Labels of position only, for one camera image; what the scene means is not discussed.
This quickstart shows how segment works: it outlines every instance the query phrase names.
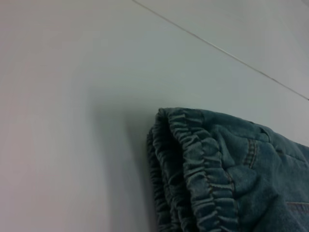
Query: blue denim fabric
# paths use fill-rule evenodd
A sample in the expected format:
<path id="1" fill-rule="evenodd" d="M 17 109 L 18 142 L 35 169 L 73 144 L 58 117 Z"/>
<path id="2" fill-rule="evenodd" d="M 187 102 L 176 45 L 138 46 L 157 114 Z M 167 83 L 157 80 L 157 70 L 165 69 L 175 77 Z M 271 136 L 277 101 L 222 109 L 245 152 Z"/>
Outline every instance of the blue denim fabric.
<path id="1" fill-rule="evenodd" d="M 309 231 L 309 148 L 206 110 L 160 109 L 147 139 L 160 232 Z"/>

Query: gathered fabric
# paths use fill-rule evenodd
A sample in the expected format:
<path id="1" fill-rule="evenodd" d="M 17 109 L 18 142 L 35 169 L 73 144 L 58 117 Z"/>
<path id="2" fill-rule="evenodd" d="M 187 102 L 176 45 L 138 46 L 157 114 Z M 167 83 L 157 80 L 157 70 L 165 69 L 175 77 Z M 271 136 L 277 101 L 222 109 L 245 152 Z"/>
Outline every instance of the gathered fabric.
<path id="1" fill-rule="evenodd" d="M 147 137 L 159 232 L 309 231 L 309 148 L 252 122 L 160 109 Z"/>

